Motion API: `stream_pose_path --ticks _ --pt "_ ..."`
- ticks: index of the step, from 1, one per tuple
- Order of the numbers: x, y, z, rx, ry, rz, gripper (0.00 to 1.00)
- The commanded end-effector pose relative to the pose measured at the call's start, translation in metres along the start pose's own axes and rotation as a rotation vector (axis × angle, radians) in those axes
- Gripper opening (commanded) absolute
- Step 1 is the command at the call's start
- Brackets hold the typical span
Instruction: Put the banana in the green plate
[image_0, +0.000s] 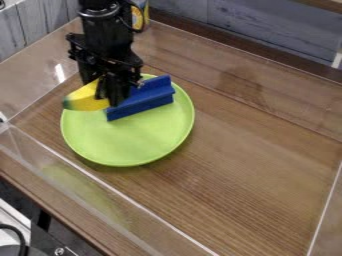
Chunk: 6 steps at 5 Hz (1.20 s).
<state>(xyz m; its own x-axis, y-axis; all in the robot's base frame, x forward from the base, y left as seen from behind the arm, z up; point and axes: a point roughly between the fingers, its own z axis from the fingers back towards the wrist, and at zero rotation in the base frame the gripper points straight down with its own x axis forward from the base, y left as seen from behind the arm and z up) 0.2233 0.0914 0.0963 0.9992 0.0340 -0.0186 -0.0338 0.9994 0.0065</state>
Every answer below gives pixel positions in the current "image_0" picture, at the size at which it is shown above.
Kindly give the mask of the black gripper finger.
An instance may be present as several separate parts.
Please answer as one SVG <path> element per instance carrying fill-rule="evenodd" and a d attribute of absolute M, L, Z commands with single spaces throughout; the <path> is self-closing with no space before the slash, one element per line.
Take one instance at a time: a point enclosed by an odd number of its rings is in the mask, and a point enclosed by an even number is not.
<path fill-rule="evenodd" d="M 122 71 L 119 73 L 106 72 L 99 77 L 95 99 L 107 99 L 110 106 L 118 107 L 119 104 L 130 97 L 131 82 L 131 71 Z"/>
<path fill-rule="evenodd" d="M 100 77 L 103 74 L 102 65 L 99 62 L 88 63 L 88 62 L 79 62 L 79 73 L 82 77 L 83 84 L 87 85 L 95 79 Z"/>

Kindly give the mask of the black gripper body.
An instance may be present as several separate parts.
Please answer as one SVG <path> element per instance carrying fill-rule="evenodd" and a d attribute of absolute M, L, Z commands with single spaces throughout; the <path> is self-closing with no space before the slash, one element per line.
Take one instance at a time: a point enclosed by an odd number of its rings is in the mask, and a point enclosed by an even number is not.
<path fill-rule="evenodd" d="M 106 72 L 132 72 L 132 86 L 139 85 L 143 60 L 134 53 L 132 11 L 130 8 L 82 8 L 83 33 L 66 36 L 71 44 L 70 58 L 78 62 L 99 62 Z"/>

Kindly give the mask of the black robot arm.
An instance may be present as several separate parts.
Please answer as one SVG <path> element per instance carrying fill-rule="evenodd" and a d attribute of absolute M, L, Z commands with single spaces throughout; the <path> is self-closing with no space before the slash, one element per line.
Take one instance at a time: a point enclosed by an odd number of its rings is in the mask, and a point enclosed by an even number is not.
<path fill-rule="evenodd" d="M 131 0 L 78 0 L 83 33 L 70 33 L 70 58 L 78 62 L 83 84 L 98 81 L 95 99 L 116 107 L 140 85 L 143 60 L 132 51 Z"/>

